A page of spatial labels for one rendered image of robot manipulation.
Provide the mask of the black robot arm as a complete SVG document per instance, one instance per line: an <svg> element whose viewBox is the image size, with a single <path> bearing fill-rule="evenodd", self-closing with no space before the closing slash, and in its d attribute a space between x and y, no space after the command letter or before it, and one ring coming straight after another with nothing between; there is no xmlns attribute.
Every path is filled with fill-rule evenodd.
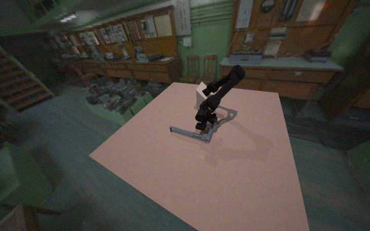
<svg viewBox="0 0 370 231"><path fill-rule="evenodd" d="M204 89L202 92L205 94L207 97L211 92L215 93L218 91L219 87L224 85L216 94L211 95L208 97L205 101L203 101L200 105L200 109L198 110L195 119L198 122L203 122L205 120L206 115L206 122L210 122L212 124L215 123L217 117L216 114L213 113L218 105L220 104L221 99L236 85L238 84L241 80L244 79L245 77L245 71L242 69L240 65L235 65L231 71L229 72L228 75L223 77L222 79L218 81L213 81L210 82L207 85L207 88ZM211 109L209 109L209 108ZM213 113L213 114L211 114Z"/></svg>

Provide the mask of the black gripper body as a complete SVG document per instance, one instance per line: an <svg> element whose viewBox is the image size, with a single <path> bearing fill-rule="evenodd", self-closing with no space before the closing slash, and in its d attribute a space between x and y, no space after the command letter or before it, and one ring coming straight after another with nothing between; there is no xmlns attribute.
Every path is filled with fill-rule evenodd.
<svg viewBox="0 0 370 231"><path fill-rule="evenodd" d="M206 117L208 116L208 114L206 115ZM205 117L205 120L206 120L206 117ZM206 128L205 120L203 122L201 122L201 123L198 122L196 124L196 129L204 131L205 128Z"/></svg>

